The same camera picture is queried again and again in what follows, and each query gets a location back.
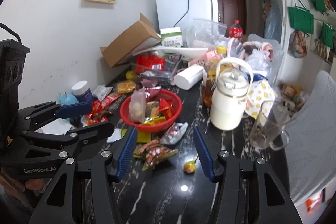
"paper towel roll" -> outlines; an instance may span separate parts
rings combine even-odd
[[[203,77],[204,68],[194,64],[174,77],[175,84],[183,90],[189,90]]]

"brown door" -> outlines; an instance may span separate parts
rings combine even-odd
[[[218,14],[220,22],[227,25],[226,37],[236,19],[246,33],[246,0],[218,0]]]

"pink package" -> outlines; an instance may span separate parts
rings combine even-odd
[[[202,55],[201,57],[199,58],[195,58],[191,61],[188,62],[188,67],[194,65],[194,64],[197,64],[197,65],[200,65],[200,66],[203,66],[205,65],[205,63],[211,59],[221,59],[221,56],[217,54],[216,50],[214,51],[209,51],[207,52],[206,54]]]

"red bowl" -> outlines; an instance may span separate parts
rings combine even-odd
[[[160,124],[153,125],[153,126],[144,126],[144,125],[131,122],[128,119],[129,103],[131,102],[131,97],[126,98],[125,101],[122,103],[120,107],[120,117],[124,120],[125,124],[129,126],[135,126],[138,130],[145,132],[145,133],[157,133],[157,132],[168,129],[175,122],[177,117],[181,114],[181,111],[182,111],[181,99],[175,93],[172,93],[168,90],[160,90],[157,97],[165,99],[165,100],[173,101],[172,110],[173,110],[173,113],[175,114],[167,121],[160,123]]]

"glass mug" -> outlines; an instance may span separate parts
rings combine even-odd
[[[250,133],[251,145],[260,149],[270,147],[275,151],[284,148],[289,143],[289,135],[284,129],[289,119],[287,107],[273,101],[263,102]],[[273,141],[280,134],[285,136],[286,142],[276,146]]]

